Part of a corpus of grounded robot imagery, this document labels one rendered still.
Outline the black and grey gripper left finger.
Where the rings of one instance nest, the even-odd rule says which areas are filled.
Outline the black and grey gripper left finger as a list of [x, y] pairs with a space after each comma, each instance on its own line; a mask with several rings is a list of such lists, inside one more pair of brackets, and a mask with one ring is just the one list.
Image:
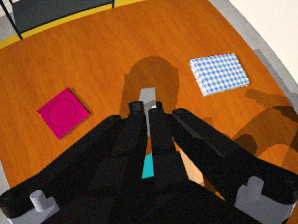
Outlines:
[[108, 116], [39, 173], [5, 191], [0, 209], [10, 223], [40, 224], [79, 196], [68, 224], [117, 224], [128, 177], [143, 175], [147, 95], [148, 88], [141, 89], [127, 118]]

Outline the blue checkered towel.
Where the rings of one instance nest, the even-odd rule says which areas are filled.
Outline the blue checkered towel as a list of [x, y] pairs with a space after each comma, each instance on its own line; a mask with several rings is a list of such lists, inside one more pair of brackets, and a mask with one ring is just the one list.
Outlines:
[[235, 54], [191, 59], [189, 66], [203, 96], [208, 96], [250, 83]]

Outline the magenta square coaster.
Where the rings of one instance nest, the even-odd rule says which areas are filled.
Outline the magenta square coaster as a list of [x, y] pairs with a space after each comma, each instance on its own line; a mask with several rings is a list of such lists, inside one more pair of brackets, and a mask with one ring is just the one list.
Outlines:
[[68, 88], [37, 112], [59, 140], [90, 115]]

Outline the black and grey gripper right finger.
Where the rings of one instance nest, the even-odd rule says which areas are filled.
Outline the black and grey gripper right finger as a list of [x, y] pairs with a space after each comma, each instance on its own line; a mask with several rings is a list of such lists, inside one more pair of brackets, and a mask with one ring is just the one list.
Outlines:
[[262, 224], [287, 223], [298, 200], [296, 173], [255, 157], [187, 109], [164, 113], [155, 87], [148, 88], [146, 108], [158, 224], [203, 222], [174, 142], [225, 201]]

